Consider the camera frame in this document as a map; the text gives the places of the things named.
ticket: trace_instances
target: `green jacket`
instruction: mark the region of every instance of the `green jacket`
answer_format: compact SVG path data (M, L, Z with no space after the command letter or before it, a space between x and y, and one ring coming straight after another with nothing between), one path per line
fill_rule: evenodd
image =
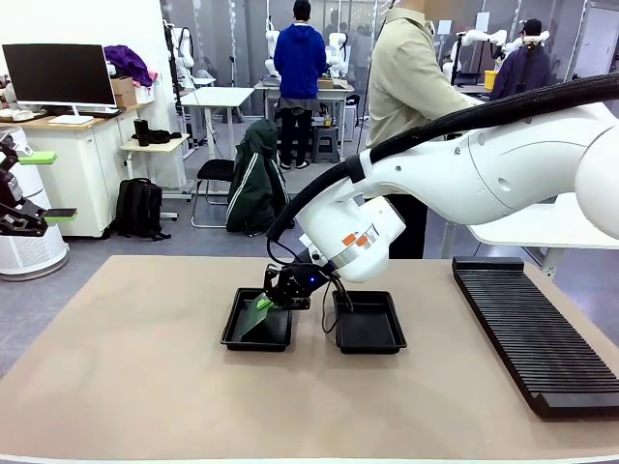
M278 167L277 126L256 121L236 149L225 228L253 236L266 232L289 201Z

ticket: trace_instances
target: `black rack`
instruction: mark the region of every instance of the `black rack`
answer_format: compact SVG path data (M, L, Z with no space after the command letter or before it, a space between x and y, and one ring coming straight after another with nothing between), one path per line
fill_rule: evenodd
M521 260L454 258L452 269L538 416L619 416L619 380L526 276Z

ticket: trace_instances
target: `black pants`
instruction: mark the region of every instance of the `black pants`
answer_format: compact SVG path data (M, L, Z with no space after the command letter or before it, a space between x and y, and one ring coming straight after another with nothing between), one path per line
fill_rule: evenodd
M292 162L292 142L297 138L297 165L306 160L308 142L311 133L311 116L313 111L303 111L293 114L292 109L285 108L281 111L281 154L280 161L286 165Z
M423 259L427 206L411 195L387 195L406 223L406 230L389 247L390 259Z

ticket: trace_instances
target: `yellow container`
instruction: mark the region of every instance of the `yellow container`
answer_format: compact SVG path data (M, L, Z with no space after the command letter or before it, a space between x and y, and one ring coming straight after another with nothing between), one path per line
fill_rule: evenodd
M484 82L484 87L488 90L494 89L494 81L496 80L496 76L499 74L499 71L486 71L486 80Z

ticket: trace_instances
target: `beige shirt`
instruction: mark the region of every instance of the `beige shirt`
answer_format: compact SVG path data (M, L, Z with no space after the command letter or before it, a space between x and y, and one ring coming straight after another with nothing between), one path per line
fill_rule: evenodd
M475 104L438 67L426 17L404 8L387 12L372 55L368 93L369 148Z

